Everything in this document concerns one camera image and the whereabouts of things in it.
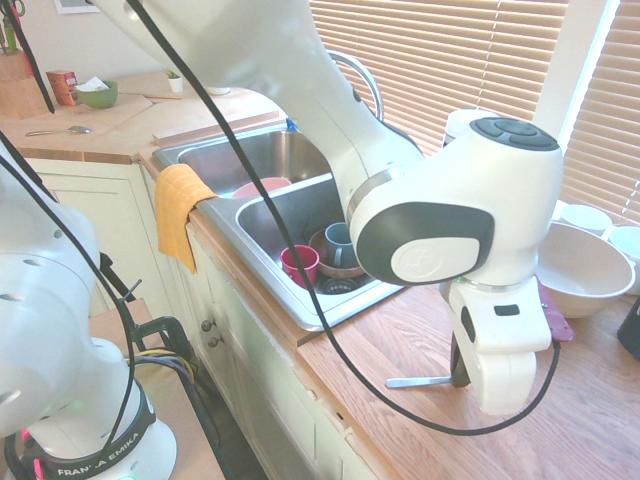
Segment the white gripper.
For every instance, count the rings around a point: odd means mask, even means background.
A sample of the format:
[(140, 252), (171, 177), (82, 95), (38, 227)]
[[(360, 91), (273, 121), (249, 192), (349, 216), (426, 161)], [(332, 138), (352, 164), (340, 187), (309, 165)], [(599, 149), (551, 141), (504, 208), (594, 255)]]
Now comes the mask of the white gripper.
[(519, 412), (536, 375), (536, 353), (551, 344), (538, 283), (484, 289), (455, 281), (448, 284), (447, 303), (452, 385), (471, 383), (487, 414)]

